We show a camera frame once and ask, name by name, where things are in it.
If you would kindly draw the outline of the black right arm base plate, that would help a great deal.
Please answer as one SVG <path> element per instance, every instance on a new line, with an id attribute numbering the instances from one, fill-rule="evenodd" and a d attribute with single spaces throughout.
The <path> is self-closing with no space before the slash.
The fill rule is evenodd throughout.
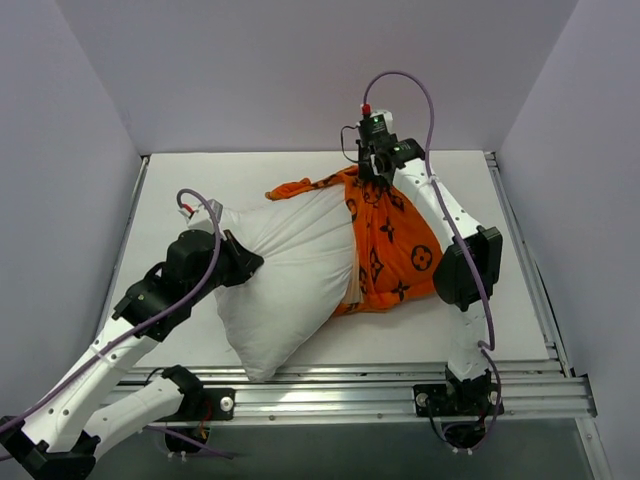
<path id="1" fill-rule="evenodd" d="M 497 386 L 453 386 L 448 382 L 416 384 L 412 387 L 418 417 L 481 417 L 505 413 L 503 403 L 495 405 Z"/>

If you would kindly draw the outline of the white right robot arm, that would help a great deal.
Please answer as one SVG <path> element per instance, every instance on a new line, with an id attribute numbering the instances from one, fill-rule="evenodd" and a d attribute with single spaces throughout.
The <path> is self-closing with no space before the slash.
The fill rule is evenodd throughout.
<path id="1" fill-rule="evenodd" d="M 442 257 L 433 281 L 451 320 L 444 400 L 464 413 L 482 401 L 497 400 L 486 354 L 495 348 L 489 298 L 499 279 L 503 237 L 467 213 L 434 173 L 429 152 L 414 139 L 400 140 L 391 126 L 389 111 L 362 108 L 356 141 L 359 176 L 404 195 L 438 241 Z"/>

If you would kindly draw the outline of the white pillow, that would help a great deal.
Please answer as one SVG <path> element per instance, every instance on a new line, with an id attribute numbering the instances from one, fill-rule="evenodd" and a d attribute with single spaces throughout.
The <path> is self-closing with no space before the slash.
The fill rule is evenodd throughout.
<path id="1" fill-rule="evenodd" d="M 332 316 L 354 273 L 355 238 L 342 186 L 226 210 L 221 219 L 264 263 L 215 292 L 226 339 L 252 381 L 276 370 Z"/>

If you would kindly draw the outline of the orange patterned pillowcase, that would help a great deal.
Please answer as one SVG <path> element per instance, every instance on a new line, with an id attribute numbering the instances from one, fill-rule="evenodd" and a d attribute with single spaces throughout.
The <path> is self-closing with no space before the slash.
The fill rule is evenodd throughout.
<path id="1" fill-rule="evenodd" d="M 335 316 L 384 312 L 435 293 L 442 249 L 430 226 L 397 188 L 363 180 L 351 166 L 318 181 L 303 178 L 265 193 L 271 201 L 340 185 L 355 236 L 352 280 Z"/>

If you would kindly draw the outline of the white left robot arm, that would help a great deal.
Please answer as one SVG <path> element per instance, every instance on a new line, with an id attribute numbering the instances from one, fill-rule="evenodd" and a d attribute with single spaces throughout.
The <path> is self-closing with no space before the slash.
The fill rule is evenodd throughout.
<path id="1" fill-rule="evenodd" d="M 182 232 L 164 261 L 132 284 L 87 351 L 34 407 L 1 420 L 1 444 L 34 479 L 85 479 L 110 449 L 167 418 L 209 420 L 215 411 L 187 368 L 162 369 L 136 392 L 101 403 L 216 288 L 241 285 L 263 265 L 230 231 Z"/>

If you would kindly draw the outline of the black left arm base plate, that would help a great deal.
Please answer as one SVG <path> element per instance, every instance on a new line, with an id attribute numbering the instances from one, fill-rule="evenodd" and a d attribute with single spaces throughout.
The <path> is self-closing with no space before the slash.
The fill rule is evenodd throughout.
<path id="1" fill-rule="evenodd" d="M 204 388 L 188 393 L 178 410 L 163 418 L 170 422 L 230 421 L 234 418 L 236 391 L 227 387 Z"/>

